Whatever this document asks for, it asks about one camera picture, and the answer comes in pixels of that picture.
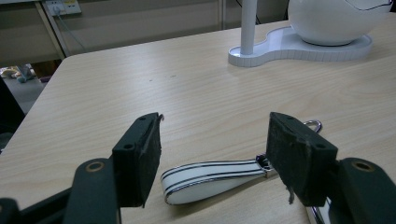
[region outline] wooden table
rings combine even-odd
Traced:
[[[146,208],[123,223],[306,223],[279,178],[181,206],[164,202],[160,175],[198,161],[265,151],[269,113],[319,119],[338,159],[380,165],[396,182],[396,14],[371,33],[363,60],[228,64],[240,30],[81,54],[63,61],[0,156],[0,197],[21,208],[71,186],[84,161],[107,158],[141,115],[160,112],[163,154]],[[257,41],[286,21],[257,26]]]

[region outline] cable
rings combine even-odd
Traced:
[[[242,4],[239,3],[238,0],[235,0],[235,1],[236,1],[236,3],[238,3],[238,5],[239,5],[240,7],[242,7]],[[260,24],[262,24],[262,23],[260,22],[259,17],[258,17],[257,14],[256,14],[256,25],[260,25]]]
[[[73,35],[73,33],[70,31],[69,27],[67,27],[66,23],[64,23],[64,20],[62,20],[61,17],[61,10],[58,7],[55,7],[53,9],[53,11],[55,12],[56,16],[58,17],[59,21],[61,22],[61,25],[64,27],[64,29],[76,40],[76,42],[79,43],[79,45],[82,47],[82,49],[84,50],[84,53],[87,52],[87,50],[85,49],[84,45],[81,44],[81,41],[78,40],[78,38]]]

